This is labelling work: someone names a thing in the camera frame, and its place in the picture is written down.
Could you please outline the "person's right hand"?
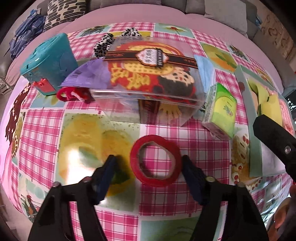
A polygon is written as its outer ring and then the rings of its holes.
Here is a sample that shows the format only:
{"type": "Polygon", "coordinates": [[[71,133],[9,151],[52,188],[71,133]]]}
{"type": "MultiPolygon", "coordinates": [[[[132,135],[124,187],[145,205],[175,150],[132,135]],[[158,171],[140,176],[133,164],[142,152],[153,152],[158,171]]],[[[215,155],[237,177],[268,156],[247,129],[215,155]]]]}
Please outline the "person's right hand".
{"type": "Polygon", "coordinates": [[[273,223],[268,229],[269,240],[278,240],[289,224],[295,224],[295,185],[290,187],[290,197],[287,197],[278,207],[273,223]]]}

